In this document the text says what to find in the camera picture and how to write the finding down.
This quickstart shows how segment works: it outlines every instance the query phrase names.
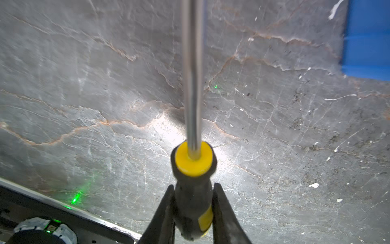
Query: gray marble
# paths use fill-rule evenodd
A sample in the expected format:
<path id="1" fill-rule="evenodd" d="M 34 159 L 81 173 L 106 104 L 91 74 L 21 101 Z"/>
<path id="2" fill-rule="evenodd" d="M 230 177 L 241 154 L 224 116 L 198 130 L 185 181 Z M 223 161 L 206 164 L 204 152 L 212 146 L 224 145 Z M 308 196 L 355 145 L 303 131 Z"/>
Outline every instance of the gray marble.
<path id="1" fill-rule="evenodd" d="M 390 241 L 390 85 L 341 73 L 336 3 L 208 3 L 203 138 L 254 243 Z M 0 1 L 0 176 L 142 233 L 185 137 L 179 8 Z"/>

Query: blue object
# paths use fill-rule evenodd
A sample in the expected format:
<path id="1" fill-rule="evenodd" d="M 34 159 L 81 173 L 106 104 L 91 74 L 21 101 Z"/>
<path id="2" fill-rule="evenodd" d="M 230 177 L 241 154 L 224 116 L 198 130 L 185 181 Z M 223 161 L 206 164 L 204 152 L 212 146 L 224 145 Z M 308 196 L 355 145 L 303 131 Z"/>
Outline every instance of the blue object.
<path id="1" fill-rule="evenodd" d="M 342 71 L 390 81 L 390 0 L 349 0 Z"/>

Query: metal edge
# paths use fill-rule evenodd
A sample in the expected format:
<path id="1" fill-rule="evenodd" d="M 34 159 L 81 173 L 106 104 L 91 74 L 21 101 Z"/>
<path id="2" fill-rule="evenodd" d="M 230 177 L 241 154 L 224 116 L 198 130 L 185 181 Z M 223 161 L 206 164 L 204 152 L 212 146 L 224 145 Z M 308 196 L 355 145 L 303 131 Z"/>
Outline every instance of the metal edge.
<path id="1" fill-rule="evenodd" d="M 125 227 L 121 227 L 121 226 L 114 224 L 110 221 L 101 219 L 97 215 L 94 215 L 94 214 L 91 214 L 87 211 L 76 208 L 73 205 L 69 205 L 69 204 L 63 203 L 61 201 L 55 200 L 55 199 L 50 198 L 48 196 L 45 196 L 41 193 L 30 190 L 24 186 L 21 186 L 21 185 L 14 183 L 14 182 L 6 180 L 2 177 L 0 177 L 0 186 L 2 186 L 4 188 L 8 188 L 12 191 L 18 192 L 22 195 L 28 196 L 32 199 L 38 200 L 42 203 L 48 204 L 52 207 L 58 208 L 62 211 L 66 211 L 66 212 L 71 213 L 71 214 L 76 214 L 84 219 L 90 220 L 90 221 L 95 222 L 97 224 L 101 224 L 101 225 L 106 226 L 107 228 L 110 228 L 112 230 L 119 231 L 125 235 L 129 235 L 134 239 L 135 243 L 138 242 L 142 236 L 138 232 L 135 232 L 133 230 L 129 230 Z"/>

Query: screwdriver handle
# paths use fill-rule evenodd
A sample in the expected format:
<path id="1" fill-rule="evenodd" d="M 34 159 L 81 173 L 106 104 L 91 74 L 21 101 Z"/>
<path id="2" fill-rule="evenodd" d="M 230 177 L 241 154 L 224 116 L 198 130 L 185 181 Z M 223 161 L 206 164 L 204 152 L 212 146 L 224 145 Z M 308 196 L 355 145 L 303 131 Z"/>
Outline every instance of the screwdriver handle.
<path id="1" fill-rule="evenodd" d="M 172 171 L 177 179 L 174 198 L 174 221 L 187 240 L 202 237 L 213 221 L 213 188 L 210 177 L 214 174 L 217 159 L 213 148 L 206 142 L 201 145 L 201 157 L 192 160 L 183 142 L 171 154 Z"/>

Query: green laser dot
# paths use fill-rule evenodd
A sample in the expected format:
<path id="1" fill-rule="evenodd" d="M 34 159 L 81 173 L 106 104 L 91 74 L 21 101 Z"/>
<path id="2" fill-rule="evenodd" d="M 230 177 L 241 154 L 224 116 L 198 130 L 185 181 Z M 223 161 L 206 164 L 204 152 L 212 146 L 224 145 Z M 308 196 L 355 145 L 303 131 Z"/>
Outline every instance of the green laser dot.
<path id="1" fill-rule="evenodd" d="M 76 203 L 78 201 L 78 199 L 80 198 L 80 194 L 77 194 L 74 199 L 72 200 L 72 204 L 73 203 Z"/>

